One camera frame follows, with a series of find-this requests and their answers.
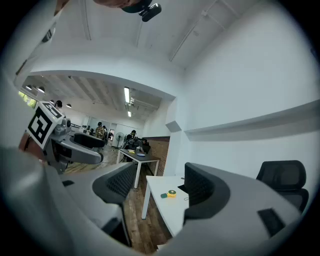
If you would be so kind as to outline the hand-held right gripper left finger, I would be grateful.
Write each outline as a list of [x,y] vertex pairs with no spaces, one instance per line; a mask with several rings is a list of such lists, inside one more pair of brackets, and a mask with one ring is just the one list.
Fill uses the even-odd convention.
[[119,163],[91,171],[60,175],[64,187],[82,212],[103,232],[127,247],[132,246],[124,203],[137,169]]

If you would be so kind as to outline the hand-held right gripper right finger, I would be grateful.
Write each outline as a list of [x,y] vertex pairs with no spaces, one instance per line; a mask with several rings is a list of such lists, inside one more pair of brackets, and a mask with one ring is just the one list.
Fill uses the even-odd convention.
[[196,241],[266,241],[301,218],[275,190],[240,174],[188,162],[184,185],[183,234]]

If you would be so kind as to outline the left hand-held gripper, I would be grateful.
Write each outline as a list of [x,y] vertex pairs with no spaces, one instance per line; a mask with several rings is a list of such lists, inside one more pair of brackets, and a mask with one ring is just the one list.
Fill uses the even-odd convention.
[[72,129],[71,121],[49,101],[39,101],[26,129],[40,147],[44,161],[59,174],[64,173],[68,162],[99,164],[104,156],[92,150],[103,148],[105,142],[92,135],[77,132],[66,139]]

